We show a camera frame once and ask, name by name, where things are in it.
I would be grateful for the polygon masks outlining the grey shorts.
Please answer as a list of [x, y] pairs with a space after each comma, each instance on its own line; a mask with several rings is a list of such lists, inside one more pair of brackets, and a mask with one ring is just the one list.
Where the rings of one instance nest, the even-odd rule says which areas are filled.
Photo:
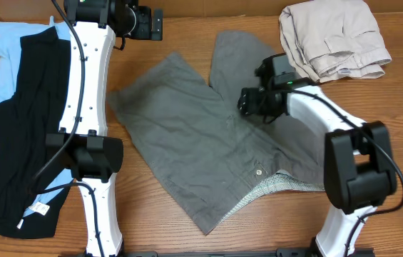
[[273, 50], [242, 31], [219, 33], [209, 79], [178, 53], [167, 56], [108, 102], [162, 187], [203, 233], [256, 198], [321, 191], [320, 137], [281, 116], [265, 125], [237, 109], [240, 92]]

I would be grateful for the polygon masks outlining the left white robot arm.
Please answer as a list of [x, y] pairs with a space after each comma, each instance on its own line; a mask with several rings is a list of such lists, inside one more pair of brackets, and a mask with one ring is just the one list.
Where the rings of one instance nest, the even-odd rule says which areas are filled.
[[116, 176], [123, 143], [108, 136], [106, 88], [116, 40], [160, 41], [163, 10], [137, 1], [67, 0], [59, 8], [70, 30], [71, 65], [58, 132], [46, 137], [51, 164], [71, 172], [83, 199], [88, 243], [84, 256], [124, 256], [116, 211]]

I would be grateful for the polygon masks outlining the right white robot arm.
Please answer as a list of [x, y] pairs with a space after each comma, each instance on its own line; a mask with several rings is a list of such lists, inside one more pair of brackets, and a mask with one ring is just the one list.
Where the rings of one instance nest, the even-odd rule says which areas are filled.
[[354, 245], [367, 219], [397, 190], [386, 126], [350, 115], [309, 79], [243, 88], [238, 109], [244, 116], [262, 116], [266, 124], [288, 114], [322, 136], [330, 210], [310, 247], [279, 248], [277, 256], [373, 256], [372, 249]]

